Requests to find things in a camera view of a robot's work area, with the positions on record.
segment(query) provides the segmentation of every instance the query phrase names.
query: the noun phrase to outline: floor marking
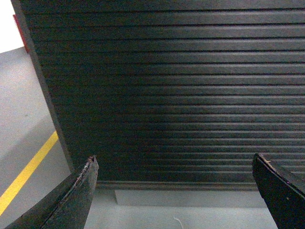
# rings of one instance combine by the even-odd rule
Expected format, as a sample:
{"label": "floor marking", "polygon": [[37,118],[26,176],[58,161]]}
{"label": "floor marking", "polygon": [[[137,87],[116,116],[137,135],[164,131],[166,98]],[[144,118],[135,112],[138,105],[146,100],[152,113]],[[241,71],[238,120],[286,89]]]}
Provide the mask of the floor marking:
{"label": "floor marking", "polygon": [[39,166],[48,152],[52,149],[58,140],[57,132],[55,131],[46,143],[40,148],[37,154],[32,158],[32,160],[26,165],[26,167],[19,173],[13,183],[8,187],[8,189],[0,197],[0,216],[13,201],[16,195],[19,193],[23,185],[31,177],[35,169]]}

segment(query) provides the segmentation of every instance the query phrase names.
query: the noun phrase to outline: parking garage floor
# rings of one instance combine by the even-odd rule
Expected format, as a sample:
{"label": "parking garage floor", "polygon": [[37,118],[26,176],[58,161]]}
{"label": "parking garage floor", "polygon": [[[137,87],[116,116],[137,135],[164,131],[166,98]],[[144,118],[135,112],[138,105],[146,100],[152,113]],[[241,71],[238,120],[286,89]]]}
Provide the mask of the parking garage floor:
{"label": "parking garage floor", "polygon": [[[29,55],[0,53],[0,196],[55,131]],[[0,215],[4,228],[70,174],[57,142]],[[113,190],[97,189],[86,229],[276,229],[265,208],[119,206]]]}

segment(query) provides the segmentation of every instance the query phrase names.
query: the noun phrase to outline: black roller shutter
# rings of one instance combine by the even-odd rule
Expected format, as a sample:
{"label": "black roller shutter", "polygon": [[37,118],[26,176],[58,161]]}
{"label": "black roller shutter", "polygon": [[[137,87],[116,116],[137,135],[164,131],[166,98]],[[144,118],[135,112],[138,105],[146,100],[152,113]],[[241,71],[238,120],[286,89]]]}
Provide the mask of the black roller shutter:
{"label": "black roller shutter", "polygon": [[305,178],[302,1],[21,9],[62,143],[74,165],[97,155],[101,183],[255,187],[254,153]]}

